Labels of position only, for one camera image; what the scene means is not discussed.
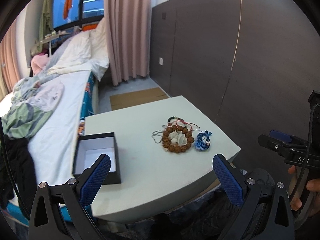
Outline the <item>white translucent shell ornament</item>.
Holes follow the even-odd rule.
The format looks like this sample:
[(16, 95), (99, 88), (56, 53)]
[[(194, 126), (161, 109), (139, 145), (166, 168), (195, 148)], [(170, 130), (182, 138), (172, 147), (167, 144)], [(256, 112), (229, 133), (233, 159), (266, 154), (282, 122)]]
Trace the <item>white translucent shell ornament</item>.
[(184, 146), (188, 143), (188, 139), (182, 131), (172, 131), (168, 138), (174, 145)]

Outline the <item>white foam table board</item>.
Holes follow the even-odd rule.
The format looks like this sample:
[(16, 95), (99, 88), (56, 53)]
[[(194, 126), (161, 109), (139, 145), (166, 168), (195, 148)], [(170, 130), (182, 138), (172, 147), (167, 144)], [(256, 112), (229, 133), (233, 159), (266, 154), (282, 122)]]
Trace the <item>white foam table board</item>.
[[(171, 116), (212, 133), (207, 151), (193, 148), (176, 154), (153, 140)], [(104, 185), (91, 205), (97, 218), (129, 224), (168, 211), (204, 191), (216, 178), (213, 157), (232, 161), (240, 152), (216, 124), (183, 96), (146, 103), (86, 118), (87, 135), (116, 136), (121, 183)]]

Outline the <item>pink curtain left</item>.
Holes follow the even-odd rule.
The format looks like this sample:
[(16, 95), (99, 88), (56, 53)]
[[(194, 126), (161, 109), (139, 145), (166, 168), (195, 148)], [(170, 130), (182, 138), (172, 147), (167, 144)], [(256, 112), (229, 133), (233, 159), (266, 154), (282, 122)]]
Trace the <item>pink curtain left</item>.
[(1, 69), (9, 93), (21, 79), (17, 62), (16, 22), (17, 20), (14, 20), (1, 41)]

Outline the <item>white drying rack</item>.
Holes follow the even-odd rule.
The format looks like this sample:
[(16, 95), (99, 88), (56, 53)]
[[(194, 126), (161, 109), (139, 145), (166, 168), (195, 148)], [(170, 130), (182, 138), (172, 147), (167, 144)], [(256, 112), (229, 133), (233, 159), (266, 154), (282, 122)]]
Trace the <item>white drying rack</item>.
[(71, 33), (68, 33), (65, 30), (64, 31), (59, 30), (58, 32), (54, 31), (51, 34), (46, 35), (45, 38), (40, 41), (40, 44), (45, 44), (45, 43), (48, 44), (49, 56), (51, 56), (52, 55), (52, 41), (58, 40), (60, 37), (68, 36), (70, 34)]

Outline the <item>green patterned blanket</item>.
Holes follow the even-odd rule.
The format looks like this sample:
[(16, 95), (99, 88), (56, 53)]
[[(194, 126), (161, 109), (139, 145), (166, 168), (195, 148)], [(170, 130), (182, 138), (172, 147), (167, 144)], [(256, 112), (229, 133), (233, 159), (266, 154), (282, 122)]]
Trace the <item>green patterned blanket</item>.
[(10, 139), (33, 137), (50, 118), (53, 111), (42, 111), (26, 102), (42, 86), (38, 77), (26, 77), (13, 88), (11, 106), (1, 117), (3, 133)]

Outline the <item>window with dark frame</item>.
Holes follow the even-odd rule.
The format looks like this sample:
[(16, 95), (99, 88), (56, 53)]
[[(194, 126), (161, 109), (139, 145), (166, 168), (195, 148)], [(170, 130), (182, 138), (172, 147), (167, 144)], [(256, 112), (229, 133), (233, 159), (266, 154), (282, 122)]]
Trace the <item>window with dark frame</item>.
[(68, 15), (63, 16), (67, 0), (53, 0), (53, 28), (64, 30), (74, 25), (83, 27), (104, 16), (104, 0), (71, 0)]

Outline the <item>flattened brown cardboard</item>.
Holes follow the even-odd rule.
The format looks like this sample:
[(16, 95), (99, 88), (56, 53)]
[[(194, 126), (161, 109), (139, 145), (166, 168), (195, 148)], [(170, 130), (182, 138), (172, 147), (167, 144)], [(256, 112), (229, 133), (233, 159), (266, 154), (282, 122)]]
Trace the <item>flattened brown cardboard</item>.
[(115, 111), (118, 109), (142, 105), (167, 98), (167, 94), (159, 87), (156, 87), (110, 96), (110, 103), (111, 109)]

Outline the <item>orange hanging cloth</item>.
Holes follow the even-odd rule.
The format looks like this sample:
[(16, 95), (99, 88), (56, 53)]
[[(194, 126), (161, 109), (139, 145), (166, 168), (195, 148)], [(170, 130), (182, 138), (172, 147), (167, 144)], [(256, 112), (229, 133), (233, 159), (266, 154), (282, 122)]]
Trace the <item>orange hanging cloth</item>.
[(69, 11), (72, 7), (72, 0), (65, 0), (63, 8), (63, 19), (66, 20), (69, 14)]

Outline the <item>pink curtain right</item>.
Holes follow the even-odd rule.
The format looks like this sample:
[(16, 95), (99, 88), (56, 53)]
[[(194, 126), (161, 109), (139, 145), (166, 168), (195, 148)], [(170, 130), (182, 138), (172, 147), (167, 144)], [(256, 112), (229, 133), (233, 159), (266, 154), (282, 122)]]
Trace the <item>pink curtain right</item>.
[(151, 0), (104, 0), (113, 85), (149, 74)]

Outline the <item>white duvet and pillows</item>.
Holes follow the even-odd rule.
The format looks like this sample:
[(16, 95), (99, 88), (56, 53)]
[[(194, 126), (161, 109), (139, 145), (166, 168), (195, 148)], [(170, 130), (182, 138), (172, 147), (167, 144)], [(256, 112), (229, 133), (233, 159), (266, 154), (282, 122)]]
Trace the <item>white duvet and pillows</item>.
[(110, 64), (106, 38), (106, 21), (102, 18), (95, 29), (82, 31), (71, 39), (57, 63), (47, 70), (47, 74), (91, 71), (100, 81)]

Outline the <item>black garment on bed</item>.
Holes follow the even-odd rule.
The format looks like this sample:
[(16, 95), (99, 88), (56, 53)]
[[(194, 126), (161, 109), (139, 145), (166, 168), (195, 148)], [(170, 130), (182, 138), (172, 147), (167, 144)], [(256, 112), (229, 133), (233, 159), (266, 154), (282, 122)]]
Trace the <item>black garment on bed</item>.
[[(33, 159), (28, 151), (28, 139), (4, 137), (9, 164), (17, 189), (28, 211), (31, 211), (37, 191)], [(1, 158), (1, 208), (5, 209), (14, 198), (14, 189), (9, 179), (4, 160)]]

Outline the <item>bed with white sheet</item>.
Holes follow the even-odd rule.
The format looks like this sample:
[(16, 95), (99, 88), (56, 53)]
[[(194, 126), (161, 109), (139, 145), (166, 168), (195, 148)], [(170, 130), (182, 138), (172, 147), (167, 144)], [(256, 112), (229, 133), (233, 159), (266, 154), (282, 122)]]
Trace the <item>bed with white sheet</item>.
[[(28, 151), (34, 162), (37, 186), (43, 181), (49, 185), (63, 184), (72, 176), (80, 109), (90, 73), (92, 72), (81, 71), (56, 75), (42, 82), (42, 86), (47, 86), (61, 81), (65, 90), (50, 118), (28, 139)], [(1, 117), (8, 112), (11, 98), (12, 93), (1, 100)], [(1, 158), (14, 189), (14, 198), (5, 209), (1, 209), (20, 223), (28, 225), (31, 211), (25, 207), (15, 184), (4, 140), (1, 143)]]

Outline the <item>teal printed bed skirt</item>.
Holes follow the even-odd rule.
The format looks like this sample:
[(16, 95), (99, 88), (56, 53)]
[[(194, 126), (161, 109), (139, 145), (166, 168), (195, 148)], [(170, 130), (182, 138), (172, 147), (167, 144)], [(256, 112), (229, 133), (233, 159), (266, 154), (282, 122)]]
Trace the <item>teal printed bed skirt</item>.
[(93, 73), (90, 73), (80, 109), (80, 120), (78, 124), (78, 137), (85, 135), (85, 119), (95, 115), (99, 107), (98, 81)]

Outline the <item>pink curtain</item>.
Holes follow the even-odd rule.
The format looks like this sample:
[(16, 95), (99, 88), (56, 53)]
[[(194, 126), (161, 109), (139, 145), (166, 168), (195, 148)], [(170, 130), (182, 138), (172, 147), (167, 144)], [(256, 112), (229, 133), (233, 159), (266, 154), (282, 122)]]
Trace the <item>pink curtain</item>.
[(151, 0), (104, 0), (113, 85), (149, 74)]
[(9, 93), (21, 79), (17, 62), (16, 22), (17, 20), (14, 20), (1, 41), (1, 69)]

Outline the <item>black jewelry box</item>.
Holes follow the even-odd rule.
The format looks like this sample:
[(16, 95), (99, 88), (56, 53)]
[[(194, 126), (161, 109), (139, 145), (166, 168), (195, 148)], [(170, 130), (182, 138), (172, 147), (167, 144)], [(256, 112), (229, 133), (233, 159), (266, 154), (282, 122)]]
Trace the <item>black jewelry box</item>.
[(73, 176), (80, 176), (101, 154), (108, 155), (111, 160), (111, 168), (103, 185), (121, 184), (118, 145), (113, 132), (78, 137), (73, 160)]

